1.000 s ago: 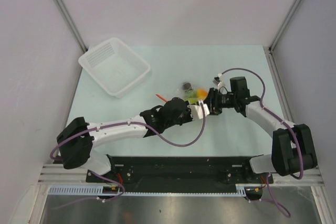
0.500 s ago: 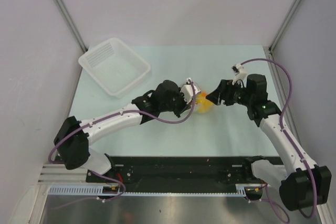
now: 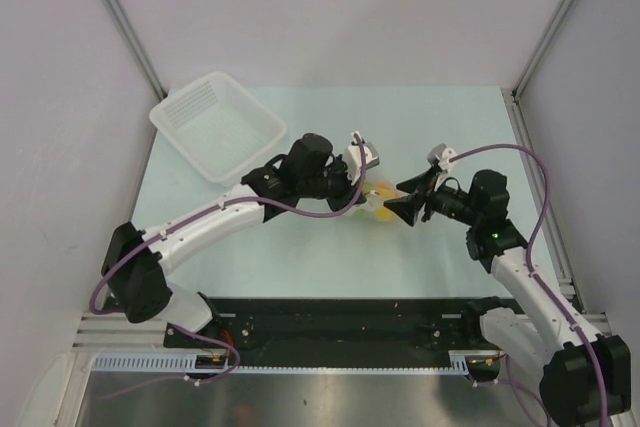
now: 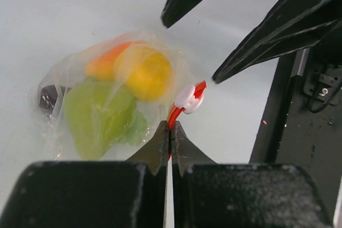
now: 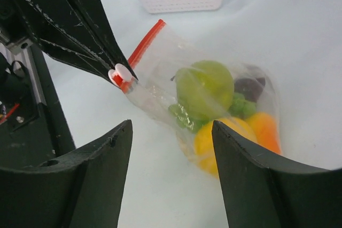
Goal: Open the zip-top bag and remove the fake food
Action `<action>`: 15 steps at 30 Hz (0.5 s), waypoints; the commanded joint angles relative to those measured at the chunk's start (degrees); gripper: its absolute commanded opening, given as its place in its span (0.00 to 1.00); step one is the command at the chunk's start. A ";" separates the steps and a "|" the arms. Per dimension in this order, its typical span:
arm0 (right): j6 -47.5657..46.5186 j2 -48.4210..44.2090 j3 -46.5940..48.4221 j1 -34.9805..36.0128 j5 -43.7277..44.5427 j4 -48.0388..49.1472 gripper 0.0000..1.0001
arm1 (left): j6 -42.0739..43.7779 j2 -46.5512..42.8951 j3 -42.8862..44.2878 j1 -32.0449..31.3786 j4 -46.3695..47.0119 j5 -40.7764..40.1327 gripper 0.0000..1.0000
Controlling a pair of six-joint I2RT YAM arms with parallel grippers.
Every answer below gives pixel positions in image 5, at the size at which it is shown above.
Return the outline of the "clear zip top bag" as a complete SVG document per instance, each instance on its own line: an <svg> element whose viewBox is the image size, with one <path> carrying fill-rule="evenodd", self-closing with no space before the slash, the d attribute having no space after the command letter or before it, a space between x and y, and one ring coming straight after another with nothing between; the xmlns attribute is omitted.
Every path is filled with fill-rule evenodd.
<svg viewBox="0 0 342 228"><path fill-rule="evenodd" d="M281 154L278 93L258 66L219 60L159 20L129 57L108 71L111 82L150 118L176 134L184 155L218 177L214 121Z"/></svg>

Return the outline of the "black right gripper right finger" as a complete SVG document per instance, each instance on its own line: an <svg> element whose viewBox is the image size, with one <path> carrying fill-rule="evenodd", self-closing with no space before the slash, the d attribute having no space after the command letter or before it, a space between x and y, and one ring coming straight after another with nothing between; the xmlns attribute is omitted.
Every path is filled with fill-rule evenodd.
<svg viewBox="0 0 342 228"><path fill-rule="evenodd" d="M341 170L278 155L220 121L213 145L230 227L341 227Z"/></svg>

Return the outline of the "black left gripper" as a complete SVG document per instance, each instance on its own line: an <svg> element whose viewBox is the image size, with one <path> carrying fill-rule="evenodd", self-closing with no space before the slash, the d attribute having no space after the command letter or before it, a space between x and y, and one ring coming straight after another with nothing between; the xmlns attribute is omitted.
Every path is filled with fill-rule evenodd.
<svg viewBox="0 0 342 228"><path fill-rule="evenodd" d="M36 44L54 60L107 80L110 69L79 40L92 43L67 0L1 0L1 43L7 49Z"/></svg>

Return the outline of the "yellow fake lemon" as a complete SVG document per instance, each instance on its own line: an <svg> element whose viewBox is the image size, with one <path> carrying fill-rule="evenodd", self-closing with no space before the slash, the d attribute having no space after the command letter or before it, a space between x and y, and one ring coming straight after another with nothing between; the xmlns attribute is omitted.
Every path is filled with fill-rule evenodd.
<svg viewBox="0 0 342 228"><path fill-rule="evenodd" d="M254 143L258 142L252 128L244 120L237 117L223 117L218 119L218 121L224 123L229 128L232 128L235 132L246 139L249 139ZM219 174L213 147L212 127L213 121L210 121L201 129L199 129L195 135L193 147L195 156L198 160L197 166L202 171L209 173L215 178L218 178Z"/></svg>

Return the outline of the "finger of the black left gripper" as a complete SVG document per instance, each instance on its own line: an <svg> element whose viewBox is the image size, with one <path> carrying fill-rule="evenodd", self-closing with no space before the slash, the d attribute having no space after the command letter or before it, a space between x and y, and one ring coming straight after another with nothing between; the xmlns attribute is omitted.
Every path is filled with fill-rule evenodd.
<svg viewBox="0 0 342 228"><path fill-rule="evenodd" d="M102 62L107 69L116 64L124 65L136 77L128 60L118 46L107 19L101 0L67 0L75 14L92 37L92 43L79 40L79 44L88 47L88 52Z"/></svg>

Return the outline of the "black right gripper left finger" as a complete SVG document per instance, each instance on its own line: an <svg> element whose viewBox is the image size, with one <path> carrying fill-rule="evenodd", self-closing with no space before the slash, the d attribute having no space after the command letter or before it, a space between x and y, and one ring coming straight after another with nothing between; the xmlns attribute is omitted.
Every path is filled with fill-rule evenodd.
<svg viewBox="0 0 342 228"><path fill-rule="evenodd" d="M1 227L117 227L133 125L35 167L1 168Z"/></svg>

